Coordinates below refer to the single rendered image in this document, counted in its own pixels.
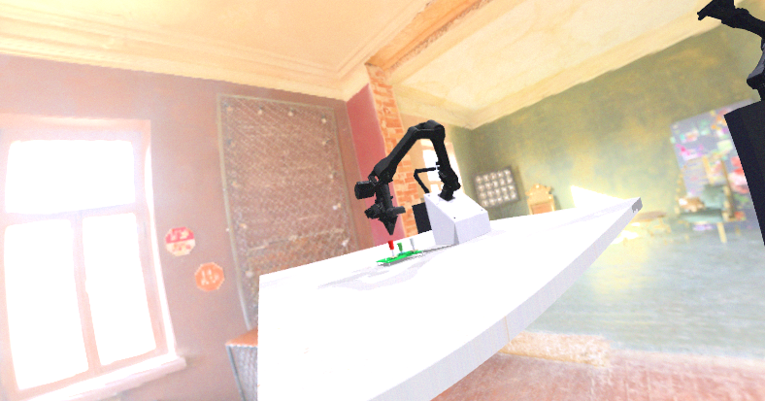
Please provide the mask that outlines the green circuit board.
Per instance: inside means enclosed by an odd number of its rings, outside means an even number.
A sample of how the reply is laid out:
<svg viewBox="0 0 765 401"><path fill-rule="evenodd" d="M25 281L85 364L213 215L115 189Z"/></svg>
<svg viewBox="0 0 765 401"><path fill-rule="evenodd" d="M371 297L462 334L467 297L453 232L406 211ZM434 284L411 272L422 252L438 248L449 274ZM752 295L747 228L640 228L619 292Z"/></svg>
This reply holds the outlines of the green circuit board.
<svg viewBox="0 0 765 401"><path fill-rule="evenodd" d="M381 260L377 260L376 261L377 265L379 266L378 262L383 262L383 263L388 263L388 265L390 267L390 262L393 262L395 260L401 259L403 257L409 256L409 255L412 255L412 254L415 254L415 253L418 253L418 252L421 252L422 255L423 255L423 251L415 250L415 247L414 247L414 245L415 245L414 237L410 238L410 241L411 241L410 246L412 247L412 250L411 251L406 251L406 252L403 250L402 242L401 243L397 243L399 251L401 252L401 253L398 253L398 254L394 254L394 251L393 251L394 250L393 240L388 241L389 248L392 251L392 256L386 257L386 258L381 259Z"/></svg>

